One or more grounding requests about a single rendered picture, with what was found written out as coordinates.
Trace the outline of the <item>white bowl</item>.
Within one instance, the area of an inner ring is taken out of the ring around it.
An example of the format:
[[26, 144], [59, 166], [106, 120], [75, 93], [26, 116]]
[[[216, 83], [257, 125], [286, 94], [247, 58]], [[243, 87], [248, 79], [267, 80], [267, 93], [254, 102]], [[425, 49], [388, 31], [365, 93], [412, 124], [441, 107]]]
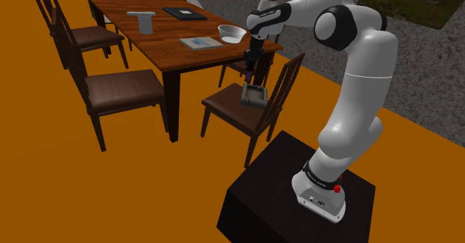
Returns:
[[243, 28], [234, 25], [219, 25], [218, 31], [220, 38], [224, 42], [238, 44], [247, 33]]

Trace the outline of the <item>grey square ashtray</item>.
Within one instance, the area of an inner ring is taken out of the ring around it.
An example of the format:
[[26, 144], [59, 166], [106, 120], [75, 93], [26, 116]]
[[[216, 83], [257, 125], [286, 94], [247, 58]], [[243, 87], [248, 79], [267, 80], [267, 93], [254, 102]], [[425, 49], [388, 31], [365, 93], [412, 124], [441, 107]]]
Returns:
[[265, 109], [268, 105], [268, 89], [245, 83], [241, 92], [240, 105]]

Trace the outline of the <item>grey and blue book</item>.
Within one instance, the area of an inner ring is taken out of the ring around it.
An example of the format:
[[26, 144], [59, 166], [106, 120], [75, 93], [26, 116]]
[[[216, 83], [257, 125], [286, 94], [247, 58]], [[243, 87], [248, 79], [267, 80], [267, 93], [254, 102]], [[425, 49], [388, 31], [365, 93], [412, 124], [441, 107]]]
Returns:
[[193, 51], [220, 48], [224, 45], [211, 37], [195, 37], [180, 39], [180, 42]]

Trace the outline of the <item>black flat book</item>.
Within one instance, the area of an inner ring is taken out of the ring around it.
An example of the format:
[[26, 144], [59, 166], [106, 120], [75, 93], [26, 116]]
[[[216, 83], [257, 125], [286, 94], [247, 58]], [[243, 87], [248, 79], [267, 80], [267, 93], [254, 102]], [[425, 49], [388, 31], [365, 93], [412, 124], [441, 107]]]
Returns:
[[187, 7], [164, 7], [163, 10], [181, 21], [200, 21], [208, 18]]

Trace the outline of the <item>brown wooden dining table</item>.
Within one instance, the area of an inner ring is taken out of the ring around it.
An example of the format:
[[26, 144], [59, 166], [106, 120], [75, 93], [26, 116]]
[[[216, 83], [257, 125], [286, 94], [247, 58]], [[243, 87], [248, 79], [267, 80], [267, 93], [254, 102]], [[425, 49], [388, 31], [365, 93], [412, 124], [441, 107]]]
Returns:
[[[183, 38], [211, 37], [219, 40], [219, 25], [230, 22], [184, 0], [90, 0], [97, 7], [96, 13], [106, 15], [117, 28], [162, 73], [166, 109], [168, 112], [169, 139], [178, 140], [180, 109], [180, 75], [199, 69], [207, 69], [244, 59], [244, 51], [250, 47], [250, 35], [246, 34], [238, 44], [226, 44], [220, 48], [193, 51], [181, 43]], [[164, 7], [187, 7], [207, 17], [206, 21], [180, 21], [166, 13]], [[136, 17], [128, 11], [151, 11], [153, 33], [139, 32]]]

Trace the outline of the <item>grey cup with wide rim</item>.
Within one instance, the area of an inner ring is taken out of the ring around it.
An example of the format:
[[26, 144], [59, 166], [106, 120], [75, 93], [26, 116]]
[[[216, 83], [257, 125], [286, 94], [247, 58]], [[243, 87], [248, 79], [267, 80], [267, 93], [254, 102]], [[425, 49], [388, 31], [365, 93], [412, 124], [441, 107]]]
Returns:
[[152, 34], [153, 25], [152, 17], [156, 15], [153, 11], [127, 11], [128, 16], [136, 16], [141, 34]]

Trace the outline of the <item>black robot stand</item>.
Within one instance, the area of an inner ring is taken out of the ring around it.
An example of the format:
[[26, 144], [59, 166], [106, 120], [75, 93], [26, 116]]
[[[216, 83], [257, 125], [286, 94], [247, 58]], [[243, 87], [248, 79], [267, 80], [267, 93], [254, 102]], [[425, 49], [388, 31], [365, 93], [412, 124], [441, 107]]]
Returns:
[[281, 131], [228, 188], [217, 228], [231, 243], [369, 243], [376, 187], [351, 171], [337, 224], [298, 203], [291, 179], [313, 153]]

